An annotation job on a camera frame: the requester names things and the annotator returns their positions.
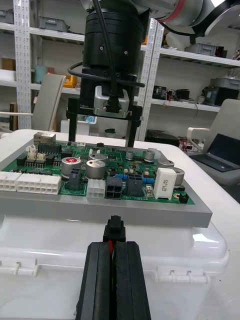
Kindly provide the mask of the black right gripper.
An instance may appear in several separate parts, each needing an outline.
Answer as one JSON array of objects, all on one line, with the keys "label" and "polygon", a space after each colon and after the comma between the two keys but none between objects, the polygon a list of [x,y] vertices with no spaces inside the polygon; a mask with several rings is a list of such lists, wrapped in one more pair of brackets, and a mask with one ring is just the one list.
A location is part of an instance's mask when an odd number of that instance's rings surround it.
[{"label": "black right gripper", "polygon": [[97,116],[128,121],[125,146],[133,148],[142,116],[142,107],[134,106],[135,91],[143,87],[143,84],[137,81],[137,74],[138,71],[132,68],[116,69],[117,98],[114,98],[108,68],[82,69],[82,73],[78,75],[81,78],[80,95],[68,100],[68,141],[76,141],[79,115]]}]

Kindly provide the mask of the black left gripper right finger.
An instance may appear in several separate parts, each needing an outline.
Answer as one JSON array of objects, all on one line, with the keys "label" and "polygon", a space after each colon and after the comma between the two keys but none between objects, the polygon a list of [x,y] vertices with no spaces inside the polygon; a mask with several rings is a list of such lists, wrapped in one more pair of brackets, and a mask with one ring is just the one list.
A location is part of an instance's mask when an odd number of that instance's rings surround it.
[{"label": "black left gripper right finger", "polygon": [[136,242],[116,243],[116,319],[150,320],[140,249]]}]

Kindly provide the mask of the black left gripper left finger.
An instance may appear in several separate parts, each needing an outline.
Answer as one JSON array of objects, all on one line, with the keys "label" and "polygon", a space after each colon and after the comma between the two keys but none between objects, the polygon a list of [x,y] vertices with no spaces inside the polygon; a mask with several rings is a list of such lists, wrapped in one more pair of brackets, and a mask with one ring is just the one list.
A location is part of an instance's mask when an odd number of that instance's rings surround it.
[{"label": "black left gripper left finger", "polygon": [[93,242],[87,248],[77,320],[110,320],[112,316],[113,242]]}]

